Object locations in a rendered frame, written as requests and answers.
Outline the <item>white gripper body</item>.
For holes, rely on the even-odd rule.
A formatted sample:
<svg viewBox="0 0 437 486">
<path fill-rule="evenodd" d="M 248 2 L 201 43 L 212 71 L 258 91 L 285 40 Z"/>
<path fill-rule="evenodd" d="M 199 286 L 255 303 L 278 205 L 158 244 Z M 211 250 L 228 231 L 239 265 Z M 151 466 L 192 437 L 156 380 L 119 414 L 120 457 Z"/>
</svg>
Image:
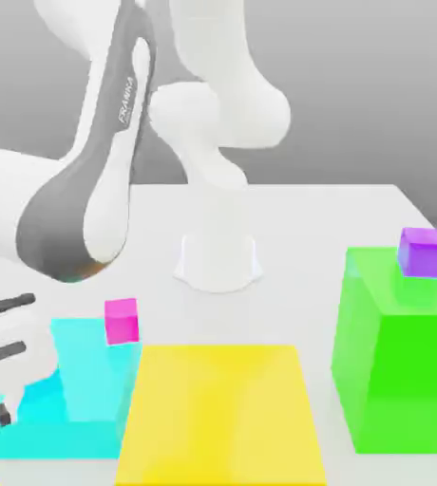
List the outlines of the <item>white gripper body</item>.
<svg viewBox="0 0 437 486">
<path fill-rule="evenodd" d="M 0 398 L 48 378 L 58 364 L 49 325 L 28 316 L 0 316 Z"/>
</svg>

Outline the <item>large green box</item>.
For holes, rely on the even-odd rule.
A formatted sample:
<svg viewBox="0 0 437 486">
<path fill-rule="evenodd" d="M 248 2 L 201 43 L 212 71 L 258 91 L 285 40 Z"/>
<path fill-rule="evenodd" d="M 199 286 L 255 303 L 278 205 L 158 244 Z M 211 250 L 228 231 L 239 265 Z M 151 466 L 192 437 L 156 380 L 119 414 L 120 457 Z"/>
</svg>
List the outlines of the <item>large green box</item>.
<svg viewBox="0 0 437 486">
<path fill-rule="evenodd" d="M 348 249 L 332 378 L 356 453 L 437 454 L 437 279 Z"/>
</svg>

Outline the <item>small purple cube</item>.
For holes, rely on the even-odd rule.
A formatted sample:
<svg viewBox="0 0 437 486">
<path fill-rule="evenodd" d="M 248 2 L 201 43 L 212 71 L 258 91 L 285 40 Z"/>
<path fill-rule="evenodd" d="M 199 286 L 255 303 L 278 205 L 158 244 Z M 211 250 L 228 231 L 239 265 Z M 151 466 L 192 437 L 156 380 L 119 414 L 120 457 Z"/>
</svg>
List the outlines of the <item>small purple cube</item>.
<svg viewBox="0 0 437 486">
<path fill-rule="evenodd" d="M 397 261 L 405 277 L 437 279 L 437 228 L 405 227 Z"/>
</svg>

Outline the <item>small magenta cube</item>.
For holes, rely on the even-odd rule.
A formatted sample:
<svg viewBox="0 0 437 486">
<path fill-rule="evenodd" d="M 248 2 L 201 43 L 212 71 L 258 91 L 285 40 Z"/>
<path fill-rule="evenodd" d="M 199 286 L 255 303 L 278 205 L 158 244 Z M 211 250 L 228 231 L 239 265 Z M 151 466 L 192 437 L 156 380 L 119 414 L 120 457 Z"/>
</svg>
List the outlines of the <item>small magenta cube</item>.
<svg viewBox="0 0 437 486">
<path fill-rule="evenodd" d="M 111 346 L 137 343 L 140 339 L 137 300 L 106 300 L 104 327 L 107 343 Z"/>
</svg>

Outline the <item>large yellow box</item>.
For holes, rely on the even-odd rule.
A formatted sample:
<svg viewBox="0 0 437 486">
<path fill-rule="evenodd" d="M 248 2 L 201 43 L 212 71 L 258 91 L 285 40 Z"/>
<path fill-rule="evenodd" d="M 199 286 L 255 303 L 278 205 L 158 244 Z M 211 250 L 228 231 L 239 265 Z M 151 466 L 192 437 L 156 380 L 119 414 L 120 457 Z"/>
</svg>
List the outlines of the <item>large yellow box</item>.
<svg viewBox="0 0 437 486">
<path fill-rule="evenodd" d="M 144 346 L 115 486 L 327 486 L 296 348 Z"/>
</svg>

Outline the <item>large cyan box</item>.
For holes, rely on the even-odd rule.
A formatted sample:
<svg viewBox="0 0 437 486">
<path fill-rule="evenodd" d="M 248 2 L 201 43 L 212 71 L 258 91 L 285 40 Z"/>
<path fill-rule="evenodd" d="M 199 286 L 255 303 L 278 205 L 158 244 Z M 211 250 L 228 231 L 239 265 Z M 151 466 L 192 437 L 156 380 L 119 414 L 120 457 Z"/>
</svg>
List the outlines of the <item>large cyan box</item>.
<svg viewBox="0 0 437 486">
<path fill-rule="evenodd" d="M 117 458 L 142 347 L 111 346 L 101 319 L 51 324 L 59 367 L 27 388 L 18 420 L 0 426 L 0 458 Z"/>
</svg>

